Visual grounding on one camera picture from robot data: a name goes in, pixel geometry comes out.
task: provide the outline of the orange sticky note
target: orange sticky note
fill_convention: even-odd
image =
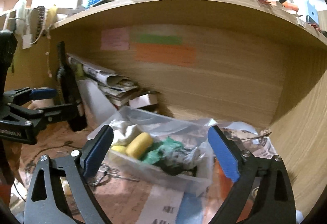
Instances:
[[[167,45],[152,43],[135,43],[136,61],[165,63],[191,67],[195,64],[196,50],[183,45]]]

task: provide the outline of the wooden shelf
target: wooden shelf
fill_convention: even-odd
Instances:
[[[102,30],[143,24],[196,25],[250,33],[327,50],[327,38],[282,7],[256,0],[117,0],[75,14],[52,29]]]

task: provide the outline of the white plastic container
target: white plastic container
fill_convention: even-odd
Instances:
[[[154,165],[143,163],[140,160],[111,150],[108,151],[104,162],[150,183],[193,193],[197,196],[206,191],[207,187],[211,185],[213,150],[207,140],[208,126],[125,106],[89,134],[87,139],[94,138],[102,126],[110,124],[112,120],[125,120],[131,124],[138,124],[141,130],[149,133],[155,142],[162,141],[169,136],[182,142],[185,147],[200,146],[206,158],[198,165],[196,177],[187,175],[171,176]]]

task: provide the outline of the black bottle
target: black bottle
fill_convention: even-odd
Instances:
[[[65,42],[57,44],[59,68],[57,72],[58,93],[62,103],[77,104],[79,115],[68,121],[70,128],[76,132],[81,131],[87,126],[85,111],[78,90],[75,74],[66,62]]]

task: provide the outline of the screw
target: screw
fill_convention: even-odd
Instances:
[[[242,156],[248,158],[251,155],[251,152],[248,150],[243,150],[242,151]]]
[[[274,159],[275,159],[276,161],[282,161],[282,158],[281,158],[281,156],[279,156],[279,155],[274,155]]]
[[[77,157],[79,154],[80,154],[80,151],[79,151],[79,150],[73,150],[73,151],[70,153],[70,155],[71,155],[72,157]]]
[[[41,160],[41,161],[45,161],[47,158],[48,158],[48,155],[42,155],[42,156],[40,157],[40,160]]]

